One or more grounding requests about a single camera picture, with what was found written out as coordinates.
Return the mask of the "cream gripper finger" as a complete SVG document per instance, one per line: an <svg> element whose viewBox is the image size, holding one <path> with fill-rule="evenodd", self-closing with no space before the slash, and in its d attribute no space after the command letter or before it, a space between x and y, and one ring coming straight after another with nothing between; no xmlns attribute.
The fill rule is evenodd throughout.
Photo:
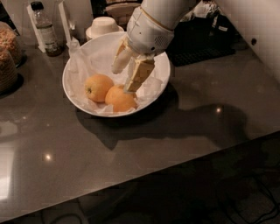
<svg viewBox="0 0 280 224"><path fill-rule="evenodd" d="M129 38L124 35L117 47L113 64L111 67L113 74L119 74L130 63L130 59L137 56L137 52L131 47Z"/></svg>
<svg viewBox="0 0 280 224"><path fill-rule="evenodd" d="M132 58L129 62L128 78L124 90L135 93L151 75L154 67L155 60L153 57L140 55L137 58Z"/></svg>

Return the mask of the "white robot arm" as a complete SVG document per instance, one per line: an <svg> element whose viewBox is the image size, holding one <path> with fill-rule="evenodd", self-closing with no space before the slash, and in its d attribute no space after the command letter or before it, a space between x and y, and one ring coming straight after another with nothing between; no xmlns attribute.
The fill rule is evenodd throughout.
<svg viewBox="0 0 280 224"><path fill-rule="evenodd" d="M280 80L280 0L213 0L213 27L233 26L261 62ZM155 67L183 16L202 13L194 0L143 0L134 9L115 53L112 72L128 68L127 92L136 92Z"/></svg>

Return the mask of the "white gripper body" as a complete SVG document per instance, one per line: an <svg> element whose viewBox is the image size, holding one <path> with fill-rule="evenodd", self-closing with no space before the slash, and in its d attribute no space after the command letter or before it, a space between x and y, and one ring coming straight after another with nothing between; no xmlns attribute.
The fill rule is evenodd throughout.
<svg viewBox="0 0 280 224"><path fill-rule="evenodd" d="M174 22L167 15L143 6L134 9L128 22L127 37L131 48L139 54L160 54L174 37Z"/></svg>

